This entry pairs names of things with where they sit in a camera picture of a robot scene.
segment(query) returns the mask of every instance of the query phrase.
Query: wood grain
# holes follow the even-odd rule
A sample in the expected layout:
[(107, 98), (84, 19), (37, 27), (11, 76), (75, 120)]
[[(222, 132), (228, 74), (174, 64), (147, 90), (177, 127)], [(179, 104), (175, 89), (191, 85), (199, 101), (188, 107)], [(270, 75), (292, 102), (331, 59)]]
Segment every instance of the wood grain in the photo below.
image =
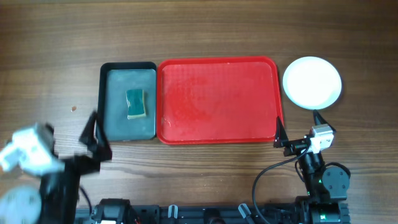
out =
[[(352, 171), (353, 223), (397, 223), (397, 7), (397, 1), (342, 0), (3, 5), (0, 139), (48, 121), (61, 156), (84, 153), (77, 139), (96, 109), (106, 62), (266, 55), (282, 78), (293, 60), (314, 55), (329, 60), (344, 83), (339, 102), (322, 110), (338, 130), (323, 155)], [(288, 135), (301, 138), (312, 114), (281, 95)], [(256, 174), (284, 159), (271, 144), (166, 146), (155, 139), (112, 147), (113, 161), (81, 181), (94, 203), (108, 197), (134, 204), (251, 203)], [(19, 184), (38, 181), (20, 170), (3, 174), (0, 194)], [(306, 193), (292, 164), (258, 187), (258, 202), (290, 202)]]

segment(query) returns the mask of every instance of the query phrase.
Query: green sponge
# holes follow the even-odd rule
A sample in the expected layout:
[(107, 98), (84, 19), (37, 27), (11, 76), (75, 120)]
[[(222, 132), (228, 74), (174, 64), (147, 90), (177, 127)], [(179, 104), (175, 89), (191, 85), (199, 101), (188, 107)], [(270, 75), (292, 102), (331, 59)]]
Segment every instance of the green sponge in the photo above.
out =
[(127, 119), (141, 118), (146, 116), (144, 105), (144, 90), (126, 91), (128, 112)]

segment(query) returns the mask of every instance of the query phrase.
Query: red tray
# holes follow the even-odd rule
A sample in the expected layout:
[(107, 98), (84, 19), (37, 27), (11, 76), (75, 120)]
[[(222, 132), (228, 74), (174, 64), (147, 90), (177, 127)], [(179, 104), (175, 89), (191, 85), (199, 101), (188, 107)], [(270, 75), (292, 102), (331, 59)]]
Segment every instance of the red tray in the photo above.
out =
[(157, 70), (157, 137), (166, 144), (273, 141), (282, 116), (267, 57), (172, 59)]

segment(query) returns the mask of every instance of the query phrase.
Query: red tray rim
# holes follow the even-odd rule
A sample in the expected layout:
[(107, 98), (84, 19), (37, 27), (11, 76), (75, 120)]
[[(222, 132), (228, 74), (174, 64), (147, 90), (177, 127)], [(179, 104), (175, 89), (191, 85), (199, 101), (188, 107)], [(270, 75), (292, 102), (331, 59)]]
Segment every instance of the red tray rim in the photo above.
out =
[(164, 144), (169, 145), (182, 145), (182, 144), (225, 144), (225, 143), (245, 143), (245, 142), (271, 142), (274, 140), (274, 136), (268, 138), (242, 138), (242, 139), (201, 139), (201, 140), (181, 140), (181, 141), (170, 141), (165, 139), (162, 135), (162, 71), (164, 67), (168, 65), (178, 65), (178, 64), (204, 64), (204, 63), (236, 63), (236, 62), (265, 62), (271, 66), (275, 90), (275, 107), (277, 108), (277, 116), (279, 116), (282, 123), (284, 123), (282, 102), (280, 98), (280, 88), (279, 88), (279, 75), (277, 71), (277, 66), (275, 62), (269, 57), (265, 56), (247, 56), (247, 57), (209, 57), (209, 58), (176, 58), (167, 59), (160, 63), (157, 68), (157, 96), (156, 96), (156, 136)]

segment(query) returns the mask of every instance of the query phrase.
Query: white plate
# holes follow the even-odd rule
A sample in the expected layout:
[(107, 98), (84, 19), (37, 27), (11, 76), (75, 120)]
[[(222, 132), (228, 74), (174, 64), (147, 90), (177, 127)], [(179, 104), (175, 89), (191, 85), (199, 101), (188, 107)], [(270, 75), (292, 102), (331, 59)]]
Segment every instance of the white plate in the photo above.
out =
[(318, 57), (302, 57), (284, 73), (284, 90), (290, 100), (308, 110), (332, 105), (341, 93), (341, 78), (336, 68)]

